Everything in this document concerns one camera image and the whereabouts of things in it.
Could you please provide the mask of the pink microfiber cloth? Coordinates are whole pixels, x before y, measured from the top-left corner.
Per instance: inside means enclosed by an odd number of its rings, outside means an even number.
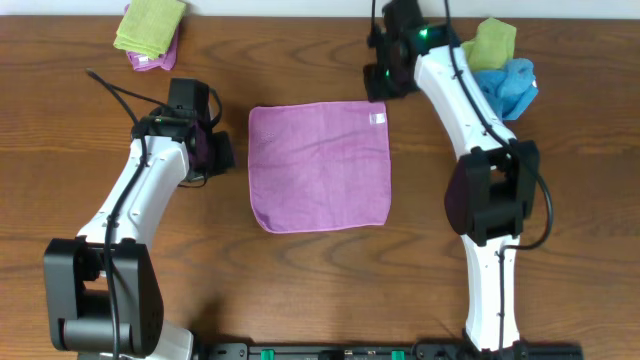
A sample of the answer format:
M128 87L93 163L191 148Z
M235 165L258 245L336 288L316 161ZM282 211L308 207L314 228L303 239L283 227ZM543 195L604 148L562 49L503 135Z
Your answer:
M256 107L248 140L250 203L264 230L288 234L386 223L392 181L384 104Z

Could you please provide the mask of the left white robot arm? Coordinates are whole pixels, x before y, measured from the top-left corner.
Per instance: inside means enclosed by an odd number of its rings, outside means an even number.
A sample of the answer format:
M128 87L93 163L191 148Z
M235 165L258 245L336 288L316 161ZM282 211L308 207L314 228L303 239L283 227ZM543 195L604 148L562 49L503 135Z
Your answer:
M73 239L47 246L44 280L53 346L91 359L191 359L195 336L164 317L151 247L174 191L234 164L227 132L146 117L98 212Z

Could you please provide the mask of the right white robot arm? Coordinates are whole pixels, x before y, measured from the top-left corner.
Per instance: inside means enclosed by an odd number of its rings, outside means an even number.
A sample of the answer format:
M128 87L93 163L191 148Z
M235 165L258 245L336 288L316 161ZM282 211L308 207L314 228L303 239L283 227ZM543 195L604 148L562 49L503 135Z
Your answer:
M370 101L422 92L431 101L456 156L444 197L447 219L464 246L469 311L468 353L515 358L521 341L514 305L515 258L535 190L539 151L497 118L448 25L372 25L376 61L364 67Z

